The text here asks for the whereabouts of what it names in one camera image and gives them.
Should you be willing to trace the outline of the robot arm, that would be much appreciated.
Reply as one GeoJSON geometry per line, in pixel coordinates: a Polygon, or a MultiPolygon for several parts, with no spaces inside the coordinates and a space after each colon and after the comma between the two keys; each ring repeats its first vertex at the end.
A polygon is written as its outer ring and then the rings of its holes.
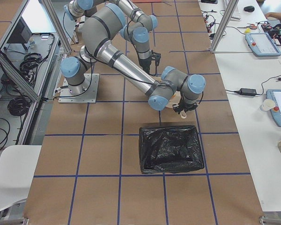
{"type": "Polygon", "coordinates": [[[108,0],[97,10],[97,5],[102,3],[102,0],[72,0],[64,6],[70,20],[86,17],[82,27],[85,52],[102,60],[99,51],[119,33],[134,46],[139,65],[149,73],[151,62],[154,60],[158,66],[161,57],[150,49],[148,37],[148,33],[158,26],[157,18],[145,14],[129,0],[108,0]]]}
{"type": "Polygon", "coordinates": [[[157,111],[163,110],[176,92],[180,92],[179,103],[173,105],[176,113],[199,106],[206,86],[203,76],[187,75],[170,66],[164,69],[160,81],[149,74],[151,62],[160,60],[149,46],[148,34],[158,25],[154,15],[145,14],[129,0],[73,0],[64,9],[71,20],[86,17],[84,45],[77,56],[64,59],[60,67],[71,96],[87,91],[91,83],[85,73],[93,61],[98,61],[120,72],[157,111]]]}

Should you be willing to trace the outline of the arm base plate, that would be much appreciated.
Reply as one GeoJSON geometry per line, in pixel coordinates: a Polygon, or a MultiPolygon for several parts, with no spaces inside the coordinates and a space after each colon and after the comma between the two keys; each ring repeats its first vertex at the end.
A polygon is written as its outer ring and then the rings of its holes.
{"type": "Polygon", "coordinates": [[[60,92],[58,102],[61,104],[95,104],[100,75],[85,73],[84,82],[79,86],[71,86],[64,78],[63,85],[67,86],[60,92]]]}

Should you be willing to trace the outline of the person hand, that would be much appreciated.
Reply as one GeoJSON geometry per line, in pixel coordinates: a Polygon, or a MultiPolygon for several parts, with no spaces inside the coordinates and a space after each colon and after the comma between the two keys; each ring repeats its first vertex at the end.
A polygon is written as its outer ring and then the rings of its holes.
{"type": "Polygon", "coordinates": [[[266,18],[266,19],[271,19],[271,18],[279,19],[279,13],[276,13],[276,12],[268,12],[268,13],[265,14],[265,18],[266,18]]]}

